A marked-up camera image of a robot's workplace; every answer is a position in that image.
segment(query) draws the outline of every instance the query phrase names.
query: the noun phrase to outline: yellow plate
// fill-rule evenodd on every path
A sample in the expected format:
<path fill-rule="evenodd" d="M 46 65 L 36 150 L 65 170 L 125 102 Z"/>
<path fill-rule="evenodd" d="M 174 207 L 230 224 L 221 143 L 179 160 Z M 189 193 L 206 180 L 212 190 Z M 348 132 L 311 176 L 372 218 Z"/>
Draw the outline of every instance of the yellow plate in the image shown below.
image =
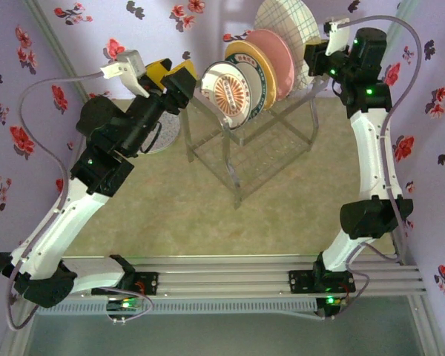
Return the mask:
<path fill-rule="evenodd" d="M 264 109 L 270 109 L 277 98 L 277 78 L 272 64 L 257 46 L 247 41 L 234 41 L 225 50 L 224 58 L 228 58 L 235 53 L 247 53 L 253 57 L 262 67 L 267 80 L 267 97 Z"/>

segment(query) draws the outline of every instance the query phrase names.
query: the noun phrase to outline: pink plate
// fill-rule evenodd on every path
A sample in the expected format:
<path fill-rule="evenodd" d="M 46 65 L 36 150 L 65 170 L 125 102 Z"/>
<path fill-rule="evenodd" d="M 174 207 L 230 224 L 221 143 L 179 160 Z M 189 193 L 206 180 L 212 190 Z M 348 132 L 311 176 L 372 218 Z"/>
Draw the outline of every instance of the pink plate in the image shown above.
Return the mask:
<path fill-rule="evenodd" d="M 277 76 L 277 100 L 285 98 L 294 87 L 294 61 L 283 39 L 276 33 L 259 29 L 249 33 L 247 42 L 256 45 L 267 56 Z"/>

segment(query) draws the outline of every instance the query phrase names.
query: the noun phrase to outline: white plate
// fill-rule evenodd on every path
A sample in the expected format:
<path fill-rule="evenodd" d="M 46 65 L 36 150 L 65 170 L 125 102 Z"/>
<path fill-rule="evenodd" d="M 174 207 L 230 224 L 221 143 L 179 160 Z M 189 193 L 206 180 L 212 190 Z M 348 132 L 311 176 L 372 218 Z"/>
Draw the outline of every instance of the white plate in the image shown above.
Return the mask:
<path fill-rule="evenodd" d="M 213 63 L 202 75 L 200 91 L 238 128 L 251 113 L 251 91 L 244 73 L 230 62 Z"/>
<path fill-rule="evenodd" d="M 254 28 L 275 32 L 289 46 L 295 64 L 294 90 L 310 85 L 313 77 L 303 59 L 305 45 L 321 41 L 310 9 L 301 0 L 265 0 L 257 11 Z"/>
<path fill-rule="evenodd" d="M 266 75 L 259 62 L 246 53 L 234 53 L 225 60 L 234 63 L 244 73 L 249 82 L 252 105 L 248 120 L 253 119 L 262 111 L 266 103 Z"/>

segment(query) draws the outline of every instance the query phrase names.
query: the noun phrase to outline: ventilation grille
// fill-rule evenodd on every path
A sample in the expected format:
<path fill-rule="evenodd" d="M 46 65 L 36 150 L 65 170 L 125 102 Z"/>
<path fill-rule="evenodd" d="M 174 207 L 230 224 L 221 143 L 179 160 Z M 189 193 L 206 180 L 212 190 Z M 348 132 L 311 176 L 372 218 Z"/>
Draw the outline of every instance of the ventilation grille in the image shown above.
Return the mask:
<path fill-rule="evenodd" d="M 278 299 L 213 299 L 213 300 L 155 300 L 151 314 L 254 314 L 274 312 L 314 312 L 314 298 Z M 100 315 L 106 314 L 106 300 L 63 301 L 49 309 L 38 309 L 40 315 Z"/>

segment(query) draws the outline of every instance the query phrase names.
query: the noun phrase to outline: dish rack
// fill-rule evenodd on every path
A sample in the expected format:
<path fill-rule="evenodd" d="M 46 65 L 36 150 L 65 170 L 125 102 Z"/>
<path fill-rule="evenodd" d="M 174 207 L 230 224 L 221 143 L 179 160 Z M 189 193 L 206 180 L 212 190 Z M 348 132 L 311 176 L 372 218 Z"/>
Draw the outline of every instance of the dish rack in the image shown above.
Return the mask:
<path fill-rule="evenodd" d="M 276 112 L 275 105 L 234 130 L 200 93 L 198 83 L 190 101 L 198 115 L 189 117 L 190 105 L 179 114 L 188 161 L 198 158 L 234 194 L 234 208 L 239 208 L 245 198 L 312 149 L 318 132 L 314 98 L 328 82 L 327 76 L 316 77 L 311 89 L 281 112 Z M 306 103 L 310 104 L 311 122 L 287 117 Z"/>

